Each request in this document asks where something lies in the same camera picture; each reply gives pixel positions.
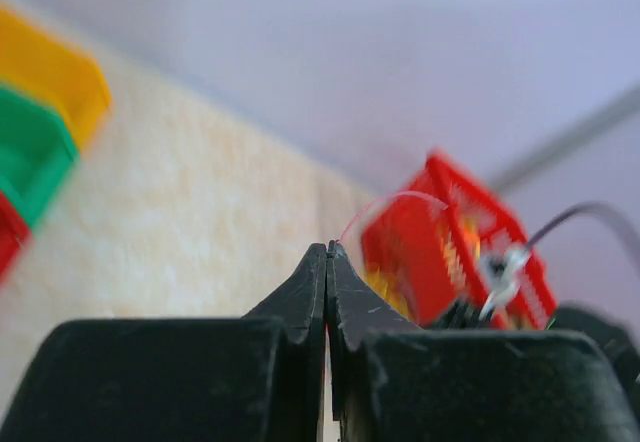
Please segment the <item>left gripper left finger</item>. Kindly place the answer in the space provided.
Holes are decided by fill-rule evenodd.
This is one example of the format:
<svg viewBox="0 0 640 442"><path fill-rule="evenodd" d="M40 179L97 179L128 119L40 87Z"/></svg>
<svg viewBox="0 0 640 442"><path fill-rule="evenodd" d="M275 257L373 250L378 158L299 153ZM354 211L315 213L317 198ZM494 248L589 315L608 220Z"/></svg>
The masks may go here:
<svg viewBox="0 0 640 442"><path fill-rule="evenodd" d="M318 441L326 249L240 318L78 319L29 364L5 441Z"/></svg>

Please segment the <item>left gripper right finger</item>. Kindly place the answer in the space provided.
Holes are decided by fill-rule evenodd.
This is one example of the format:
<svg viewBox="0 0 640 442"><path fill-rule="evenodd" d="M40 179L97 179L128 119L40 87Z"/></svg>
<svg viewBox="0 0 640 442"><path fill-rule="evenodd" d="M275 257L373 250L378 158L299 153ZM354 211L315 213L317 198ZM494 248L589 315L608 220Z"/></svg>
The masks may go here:
<svg viewBox="0 0 640 442"><path fill-rule="evenodd" d="M635 441L638 410L567 330L425 330L327 254L333 413L344 441Z"/></svg>

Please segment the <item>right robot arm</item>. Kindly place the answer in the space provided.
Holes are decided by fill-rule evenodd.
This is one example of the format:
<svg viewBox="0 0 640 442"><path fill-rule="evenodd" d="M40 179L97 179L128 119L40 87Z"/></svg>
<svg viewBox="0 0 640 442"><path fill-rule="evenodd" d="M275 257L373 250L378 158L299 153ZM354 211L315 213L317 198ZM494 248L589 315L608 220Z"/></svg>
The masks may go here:
<svg viewBox="0 0 640 442"><path fill-rule="evenodd" d="M486 302L478 308L468 298L457 298L427 327L475 329L488 326L495 313L505 308L518 294L521 284L517 281L517 274L525 267L529 258L530 252L523 246L513 246L503 255L482 258L481 266L488 270L491 282ZM603 351L623 388L630 394L639 392L639 350L622 326L609 322L592 311L561 305L552 313L547 327L587 335Z"/></svg>

